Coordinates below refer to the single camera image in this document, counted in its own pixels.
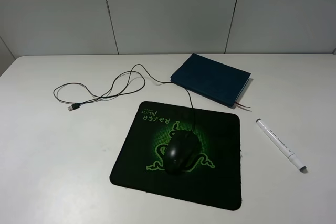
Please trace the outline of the black computer mouse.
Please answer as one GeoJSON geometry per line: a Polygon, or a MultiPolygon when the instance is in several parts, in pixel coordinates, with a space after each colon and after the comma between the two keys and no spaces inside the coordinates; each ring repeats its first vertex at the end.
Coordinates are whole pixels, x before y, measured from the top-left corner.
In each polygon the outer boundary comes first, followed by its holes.
{"type": "Polygon", "coordinates": [[[180,174],[200,150],[201,142],[192,131],[175,132],[163,156],[165,171],[173,175],[180,174]]]}

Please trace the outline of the dark blue notebook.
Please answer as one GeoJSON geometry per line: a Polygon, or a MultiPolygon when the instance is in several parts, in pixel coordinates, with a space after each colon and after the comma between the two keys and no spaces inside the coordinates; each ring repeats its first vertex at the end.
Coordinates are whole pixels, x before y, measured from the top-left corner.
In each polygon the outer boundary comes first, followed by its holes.
{"type": "Polygon", "coordinates": [[[171,82],[229,108],[237,105],[250,73],[192,54],[172,75],[171,82]]]}

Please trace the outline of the white marker pen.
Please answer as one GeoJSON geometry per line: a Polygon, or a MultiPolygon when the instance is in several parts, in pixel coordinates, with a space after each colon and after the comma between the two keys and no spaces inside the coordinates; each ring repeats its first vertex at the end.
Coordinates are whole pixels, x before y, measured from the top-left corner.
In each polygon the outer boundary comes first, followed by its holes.
{"type": "Polygon", "coordinates": [[[278,149],[284,154],[284,156],[300,171],[304,172],[307,167],[299,159],[299,157],[286,146],[286,144],[271,130],[262,119],[258,118],[256,124],[262,129],[262,131],[269,137],[269,139],[278,147],[278,149]]]}

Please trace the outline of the black green razer mousepad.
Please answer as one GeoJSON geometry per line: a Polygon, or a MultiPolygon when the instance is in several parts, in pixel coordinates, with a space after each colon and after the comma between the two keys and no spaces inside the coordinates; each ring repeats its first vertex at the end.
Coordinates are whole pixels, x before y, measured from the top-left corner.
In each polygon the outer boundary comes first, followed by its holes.
{"type": "Polygon", "coordinates": [[[242,203],[240,119],[235,114],[144,101],[110,175],[114,185],[221,209],[242,203]],[[198,151],[178,175],[163,165],[180,131],[193,131],[198,151]]]}

